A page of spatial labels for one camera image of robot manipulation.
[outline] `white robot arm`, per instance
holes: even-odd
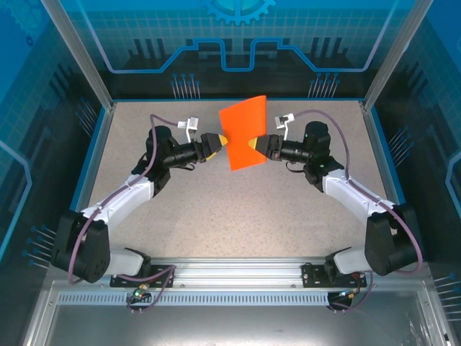
[[[331,281],[339,275],[370,270],[387,275],[416,260],[420,262],[419,245],[409,231],[418,228],[412,208],[396,205],[350,177],[330,156],[330,135],[325,123],[308,123],[303,142],[286,140],[286,124],[293,120],[293,115],[276,117],[277,128],[285,128],[285,135],[261,136],[249,145],[271,160],[304,164],[302,172],[307,181],[338,200],[366,227],[364,247],[342,249],[326,257],[325,270]]]
[[[122,184],[123,188],[80,213],[69,210],[61,216],[51,253],[52,265],[90,283],[103,275],[149,276],[150,257],[133,249],[111,249],[111,232],[139,205],[164,188],[171,168],[192,170],[188,168],[190,164],[206,162],[227,143],[222,135],[205,133],[200,136],[201,142],[190,140],[188,136],[189,143],[179,145],[169,128],[156,126],[155,129],[155,156],[150,131],[146,158],[143,156],[139,160]]]

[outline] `beige work surface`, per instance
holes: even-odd
[[[104,149],[91,204],[118,188],[145,152],[149,115],[167,120],[197,116],[198,135],[222,133],[219,110],[237,101],[119,103]],[[351,174],[384,196],[367,130],[356,101],[269,101],[267,132],[277,133],[274,117],[306,109],[331,114],[351,152]],[[345,164],[335,127],[321,115],[290,124],[288,138],[301,141],[310,120],[328,123],[331,153]],[[185,132],[173,129],[180,143]],[[171,170],[171,179],[153,199],[131,213],[110,234],[111,247],[131,247],[153,257],[325,256],[363,244],[364,226],[339,202],[309,185],[304,174],[268,161],[231,172],[225,150],[193,172]]]

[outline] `blue printed backdrop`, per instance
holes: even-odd
[[[459,1],[434,1],[376,105],[435,277],[461,276],[459,13]]]
[[[413,0],[63,4],[113,97],[328,98],[364,96]]]
[[[20,345],[53,243],[33,226],[69,207],[101,105],[39,0],[0,21],[0,343]]]

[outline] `orange fabric piece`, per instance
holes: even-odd
[[[264,164],[266,157],[252,149],[248,142],[266,134],[266,97],[247,99],[219,112],[230,170],[246,168],[255,164]]]

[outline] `circuit pattern graphic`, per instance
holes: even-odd
[[[249,25],[251,21],[259,20],[262,14],[268,14],[275,0],[203,0],[202,4],[217,21],[224,20],[227,25],[242,22]]]

